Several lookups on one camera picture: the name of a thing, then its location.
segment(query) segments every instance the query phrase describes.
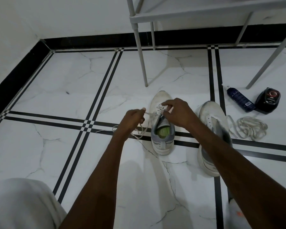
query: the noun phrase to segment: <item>shoe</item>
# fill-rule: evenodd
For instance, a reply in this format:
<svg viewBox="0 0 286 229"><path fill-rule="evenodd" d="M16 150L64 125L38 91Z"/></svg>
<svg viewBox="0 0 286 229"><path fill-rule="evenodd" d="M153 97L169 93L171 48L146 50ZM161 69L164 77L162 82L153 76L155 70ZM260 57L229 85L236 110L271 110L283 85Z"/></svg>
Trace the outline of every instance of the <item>shoe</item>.
<svg viewBox="0 0 286 229"><path fill-rule="evenodd" d="M207 101L201 106L198 117L213 133L232 147L228 121L219 104ZM201 145L198 149L198 163L206 174L212 177L219 176L212 159Z"/></svg>
<svg viewBox="0 0 286 229"><path fill-rule="evenodd" d="M149 119L152 125L152 145L156 153L162 156L168 155L174 146L175 126L161 114L161 111L166 109L166 106L162 106L161 103L170 99L172 97L167 92L158 92L154 96L148 111L153 113Z"/></svg>

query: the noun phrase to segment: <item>white marble tile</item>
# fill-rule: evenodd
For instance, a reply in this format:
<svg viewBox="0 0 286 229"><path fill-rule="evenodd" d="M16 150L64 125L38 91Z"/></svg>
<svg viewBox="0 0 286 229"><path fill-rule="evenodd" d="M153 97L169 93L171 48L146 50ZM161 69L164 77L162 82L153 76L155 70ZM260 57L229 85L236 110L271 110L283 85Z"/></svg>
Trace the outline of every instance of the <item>white marble tile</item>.
<svg viewBox="0 0 286 229"><path fill-rule="evenodd" d="M235 121L244 116L254 116L263 120L267 123L268 130L267 136L261 142L286 145L286 48L252 88L245 89L274 50L275 48L219 50L224 84L238 89L254 103L267 87L277 89L282 95L277 109L264 115L256 111L245 113L225 92L226 113Z"/></svg>
<svg viewBox="0 0 286 229"><path fill-rule="evenodd" d="M53 190L77 135L77 130L3 120L0 180L36 179Z"/></svg>
<svg viewBox="0 0 286 229"><path fill-rule="evenodd" d="M187 101L192 109L210 100L207 50L143 51L143 56L149 86L144 86L138 52L124 51L97 121L120 123L129 109L148 110L161 90Z"/></svg>
<svg viewBox="0 0 286 229"><path fill-rule="evenodd" d="M286 162L245 156L256 167L286 188Z"/></svg>
<svg viewBox="0 0 286 229"><path fill-rule="evenodd" d="M12 110L85 119L113 55L54 54Z"/></svg>
<svg viewBox="0 0 286 229"><path fill-rule="evenodd" d="M111 136L90 134L62 206L69 211ZM216 228L214 178L199 168L197 149L175 146L158 157L151 142L128 139L118 176L114 228Z"/></svg>

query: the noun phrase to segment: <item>shoelace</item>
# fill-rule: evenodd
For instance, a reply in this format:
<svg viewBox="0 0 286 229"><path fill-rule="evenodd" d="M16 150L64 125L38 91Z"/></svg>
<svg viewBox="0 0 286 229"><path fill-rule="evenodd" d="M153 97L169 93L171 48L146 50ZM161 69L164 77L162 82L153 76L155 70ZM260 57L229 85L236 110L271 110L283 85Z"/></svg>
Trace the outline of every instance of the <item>shoelace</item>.
<svg viewBox="0 0 286 229"><path fill-rule="evenodd" d="M149 123L152 122L152 119L158 115L160 115L161 111L165 109L165 106L162 106L161 104L159 104L157 107L156 107L156 112L155 113L149 113L149 112L145 112L144 114L147 114L149 115L149 120L148 120L148 123L147 123L147 127L144 129L144 127L141 125L141 123L139 123L140 127L141 127L141 131L139 131L137 128L135 128L134 130L136 130L138 132L138 135L135 135L133 133L131 133L132 136L134 136L136 139L141 139L144 134L146 133L148 127L149 127ZM116 128L118 127L118 125L115 125L114 127L112 127L111 130L99 130L97 132L101 132L101 131L107 131L107 132L115 132L116 131Z"/></svg>
<svg viewBox="0 0 286 229"><path fill-rule="evenodd" d="M238 119L236 123L230 115L227 115L227 119L231 120L236 134L242 139L250 137L252 141L257 141L267 135L268 125L259 119L254 117L242 117ZM240 135L237 127L245 135L244 137ZM230 129L229 132L238 138Z"/></svg>

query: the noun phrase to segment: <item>shoe polish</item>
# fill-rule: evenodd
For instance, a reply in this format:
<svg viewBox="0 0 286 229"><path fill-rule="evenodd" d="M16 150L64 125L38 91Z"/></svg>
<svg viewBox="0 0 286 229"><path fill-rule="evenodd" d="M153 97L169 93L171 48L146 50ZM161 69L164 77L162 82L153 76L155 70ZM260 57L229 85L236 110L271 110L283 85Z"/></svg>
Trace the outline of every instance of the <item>shoe polish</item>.
<svg viewBox="0 0 286 229"><path fill-rule="evenodd" d="M225 86L227 94L234 100L238 106L240 106L245 112L251 112L256 109L255 105L236 88Z"/></svg>

